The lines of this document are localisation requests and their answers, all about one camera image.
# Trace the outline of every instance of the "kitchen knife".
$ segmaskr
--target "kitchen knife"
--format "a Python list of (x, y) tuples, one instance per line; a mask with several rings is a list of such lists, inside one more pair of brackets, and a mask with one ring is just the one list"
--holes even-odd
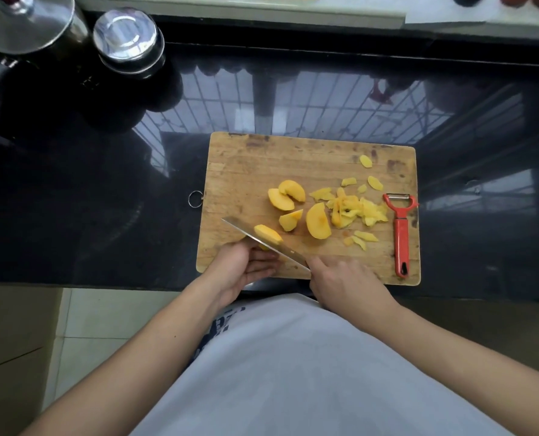
[(281, 255), (287, 257), (291, 261), (302, 266), (302, 268), (304, 268), (305, 270), (309, 271), (309, 267), (308, 267), (308, 264), (305, 262), (304, 256), (294, 251), (293, 249), (289, 248), (287, 245), (284, 245), (283, 243), (276, 243), (269, 239), (260, 237), (259, 235), (255, 233), (255, 230), (253, 229), (251, 225), (249, 225), (249, 223), (245, 223), (243, 220), (240, 220), (236, 217), (228, 216), (228, 217), (222, 217), (221, 219), (225, 223), (228, 223), (232, 227), (241, 231), (243, 234), (251, 237), (253, 240), (256, 240), (257, 242), (270, 248), (271, 250), (277, 253), (280, 253)]

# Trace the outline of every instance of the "metal ring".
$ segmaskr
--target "metal ring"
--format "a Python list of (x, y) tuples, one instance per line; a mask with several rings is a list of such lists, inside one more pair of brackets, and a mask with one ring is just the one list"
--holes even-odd
[[(196, 205), (196, 206), (193, 205), (193, 204), (191, 203), (191, 197), (193, 197), (193, 194), (195, 194), (195, 193), (198, 193), (198, 194), (201, 195), (200, 202), (199, 202), (199, 204)], [(195, 190), (195, 191), (193, 191), (191, 194), (189, 194), (188, 202), (189, 202), (189, 206), (190, 206), (191, 208), (200, 208), (200, 207), (202, 206), (202, 191)]]

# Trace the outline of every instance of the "vegetable peeler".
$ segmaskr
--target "vegetable peeler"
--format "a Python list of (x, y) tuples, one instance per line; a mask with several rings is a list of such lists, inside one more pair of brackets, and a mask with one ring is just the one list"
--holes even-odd
[[(386, 193), (382, 195), (386, 205), (394, 211), (394, 270), (400, 278), (409, 276), (409, 223), (406, 214), (418, 207), (416, 197), (410, 194)], [(396, 207), (392, 199), (408, 200), (409, 206)]]

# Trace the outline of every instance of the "metal lid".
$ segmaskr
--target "metal lid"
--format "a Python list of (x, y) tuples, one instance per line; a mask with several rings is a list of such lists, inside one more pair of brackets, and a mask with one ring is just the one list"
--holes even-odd
[(0, 52), (26, 55), (53, 44), (70, 25), (74, 0), (0, 0)]
[(106, 12), (94, 25), (93, 40), (102, 57), (114, 63), (142, 58), (155, 45), (157, 25), (140, 10), (123, 7)]

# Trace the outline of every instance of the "right hand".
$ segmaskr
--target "right hand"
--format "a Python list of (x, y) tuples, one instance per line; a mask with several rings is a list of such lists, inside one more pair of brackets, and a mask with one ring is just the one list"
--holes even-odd
[(325, 308), (376, 336), (392, 322), (401, 305), (366, 265), (328, 256), (307, 259), (309, 287)]

